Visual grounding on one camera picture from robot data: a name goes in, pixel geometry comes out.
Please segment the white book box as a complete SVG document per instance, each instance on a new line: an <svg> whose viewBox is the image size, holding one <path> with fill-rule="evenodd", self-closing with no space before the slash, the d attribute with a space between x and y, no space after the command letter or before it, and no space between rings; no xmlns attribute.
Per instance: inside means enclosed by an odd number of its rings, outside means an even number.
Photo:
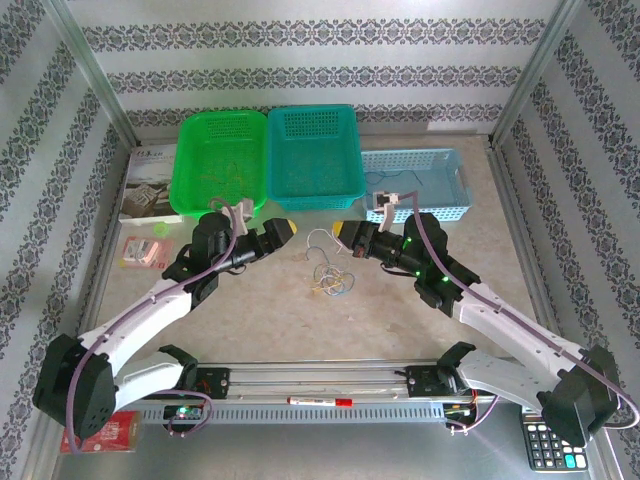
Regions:
<svg viewBox="0 0 640 480"><path fill-rule="evenodd" d="M131 151L119 211L122 224L180 223L169 201L177 146L148 145Z"/></svg>

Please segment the red packet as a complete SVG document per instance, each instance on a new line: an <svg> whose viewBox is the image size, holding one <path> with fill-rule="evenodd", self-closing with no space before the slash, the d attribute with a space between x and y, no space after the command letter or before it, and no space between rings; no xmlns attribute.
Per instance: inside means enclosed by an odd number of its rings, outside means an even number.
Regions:
<svg viewBox="0 0 640 480"><path fill-rule="evenodd" d="M142 425L139 411L118 411L103 428L87 440L79 442L81 453L134 452Z"/></svg>

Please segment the small circuit board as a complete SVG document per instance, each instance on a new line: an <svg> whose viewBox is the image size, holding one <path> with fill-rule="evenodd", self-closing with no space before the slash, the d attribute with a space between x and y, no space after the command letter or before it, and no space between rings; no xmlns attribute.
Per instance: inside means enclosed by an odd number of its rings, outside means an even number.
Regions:
<svg viewBox="0 0 640 480"><path fill-rule="evenodd" d="M163 419L173 421L199 421L203 417L203 404L168 405L164 408Z"/></svg>

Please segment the green plastic basket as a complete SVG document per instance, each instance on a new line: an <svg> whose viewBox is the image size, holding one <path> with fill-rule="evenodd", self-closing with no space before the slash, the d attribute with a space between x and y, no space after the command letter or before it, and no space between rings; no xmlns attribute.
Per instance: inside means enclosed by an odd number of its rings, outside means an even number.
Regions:
<svg viewBox="0 0 640 480"><path fill-rule="evenodd" d="M202 112L181 125L169 200L178 214L198 218L212 198L260 210L267 200L267 117L253 110Z"/></svg>

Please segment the light blue plastic basket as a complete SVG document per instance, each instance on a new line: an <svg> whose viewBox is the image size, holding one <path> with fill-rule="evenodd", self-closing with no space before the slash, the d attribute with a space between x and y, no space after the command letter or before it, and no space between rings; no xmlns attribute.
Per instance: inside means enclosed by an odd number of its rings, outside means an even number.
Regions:
<svg viewBox="0 0 640 480"><path fill-rule="evenodd" d="M366 181L363 198L366 219L380 223L374 211L373 193L418 193L422 212L441 222L454 222L473 205L465 184L460 154L451 148L368 150L361 153Z"/></svg>

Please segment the pink blister package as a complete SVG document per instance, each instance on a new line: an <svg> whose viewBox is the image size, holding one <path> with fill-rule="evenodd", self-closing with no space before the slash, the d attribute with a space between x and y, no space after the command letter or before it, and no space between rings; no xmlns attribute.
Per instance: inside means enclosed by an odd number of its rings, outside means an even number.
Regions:
<svg viewBox="0 0 640 480"><path fill-rule="evenodd" d="M170 263L172 249L171 239L130 236L125 241L119 265L164 270Z"/></svg>

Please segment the teal plastic basket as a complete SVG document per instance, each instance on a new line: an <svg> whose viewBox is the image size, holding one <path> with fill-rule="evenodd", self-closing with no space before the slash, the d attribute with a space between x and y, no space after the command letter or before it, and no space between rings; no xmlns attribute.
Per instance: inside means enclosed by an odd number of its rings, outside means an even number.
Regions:
<svg viewBox="0 0 640 480"><path fill-rule="evenodd" d="M364 195L352 106L282 107L267 120L269 199L287 211L345 210Z"/></svg>

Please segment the aluminium frame post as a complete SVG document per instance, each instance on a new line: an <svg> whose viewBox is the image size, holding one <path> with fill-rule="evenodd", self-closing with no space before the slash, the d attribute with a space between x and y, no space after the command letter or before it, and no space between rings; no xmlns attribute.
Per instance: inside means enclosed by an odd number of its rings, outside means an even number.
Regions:
<svg viewBox="0 0 640 480"><path fill-rule="evenodd" d="M40 0L57 31L74 56L89 86L96 94L120 139L128 148L139 145L134 127L100 66L66 0Z"/></svg>
<svg viewBox="0 0 640 480"><path fill-rule="evenodd" d="M566 30L583 5L584 0L558 0L533 53L526 63L515 88L507 100L502 113L490 135L493 147L500 145L509 133L529 95L551 61Z"/></svg>

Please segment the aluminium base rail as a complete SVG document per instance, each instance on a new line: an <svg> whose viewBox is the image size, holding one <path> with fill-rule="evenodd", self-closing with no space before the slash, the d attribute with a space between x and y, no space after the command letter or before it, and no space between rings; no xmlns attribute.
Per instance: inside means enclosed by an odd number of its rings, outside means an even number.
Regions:
<svg viewBox="0 0 640 480"><path fill-rule="evenodd" d="M324 360L300 362L226 362L226 401L242 404L284 403L289 397L348 398L354 403L409 399L405 370L433 366L434 360Z"/></svg>

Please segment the red white marker pen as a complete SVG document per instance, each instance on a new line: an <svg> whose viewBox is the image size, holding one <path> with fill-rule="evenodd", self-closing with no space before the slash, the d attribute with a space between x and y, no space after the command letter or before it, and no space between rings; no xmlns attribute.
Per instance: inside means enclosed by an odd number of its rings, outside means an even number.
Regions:
<svg viewBox="0 0 640 480"><path fill-rule="evenodd" d="M352 408L353 401L345 398L305 398L288 397L287 403L293 406Z"/></svg>

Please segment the black desk calculator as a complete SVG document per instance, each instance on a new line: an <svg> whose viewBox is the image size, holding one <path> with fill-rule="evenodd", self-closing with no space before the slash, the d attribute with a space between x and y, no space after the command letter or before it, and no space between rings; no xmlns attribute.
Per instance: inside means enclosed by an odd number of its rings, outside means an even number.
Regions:
<svg viewBox="0 0 640 480"><path fill-rule="evenodd" d="M562 440L540 414L522 407L520 420L529 466L534 472L555 474L588 470L586 450Z"/></svg>

